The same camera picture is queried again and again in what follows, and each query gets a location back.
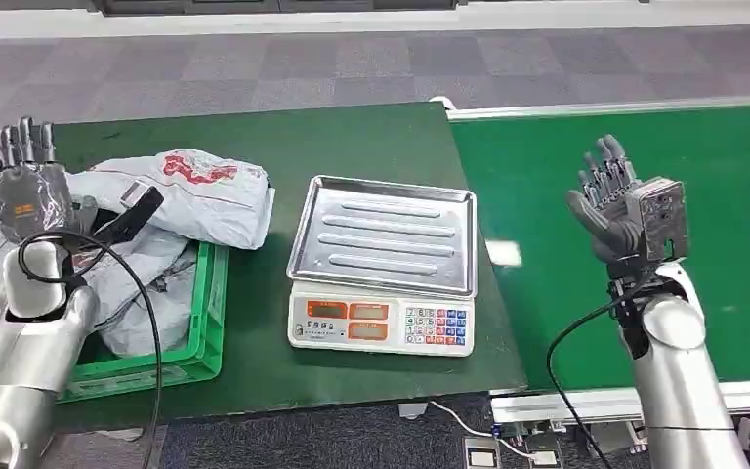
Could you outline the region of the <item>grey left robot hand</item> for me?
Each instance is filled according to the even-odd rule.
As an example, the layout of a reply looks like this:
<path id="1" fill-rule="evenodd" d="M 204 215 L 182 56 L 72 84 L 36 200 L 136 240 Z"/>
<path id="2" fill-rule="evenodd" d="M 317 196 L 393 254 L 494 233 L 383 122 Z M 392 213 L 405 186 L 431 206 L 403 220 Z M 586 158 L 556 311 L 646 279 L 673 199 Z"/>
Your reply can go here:
<path id="1" fill-rule="evenodd" d="M 53 124 L 30 116 L 0 131 L 0 233 L 19 244 L 48 230 L 88 233 L 99 213 L 87 195 L 75 200 L 57 160 Z"/>

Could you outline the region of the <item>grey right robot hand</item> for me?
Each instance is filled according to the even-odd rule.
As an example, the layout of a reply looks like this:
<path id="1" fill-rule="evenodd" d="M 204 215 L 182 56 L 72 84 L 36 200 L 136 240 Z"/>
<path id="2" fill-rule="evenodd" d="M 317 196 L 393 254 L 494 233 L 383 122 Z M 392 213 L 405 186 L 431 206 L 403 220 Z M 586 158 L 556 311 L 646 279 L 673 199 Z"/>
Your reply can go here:
<path id="1" fill-rule="evenodd" d="M 641 180 L 621 143 L 607 134 L 597 157 L 584 155 L 580 189 L 565 202 L 592 237 L 595 255 L 609 266 L 645 266 L 688 256 L 684 183 L 665 177 Z"/>

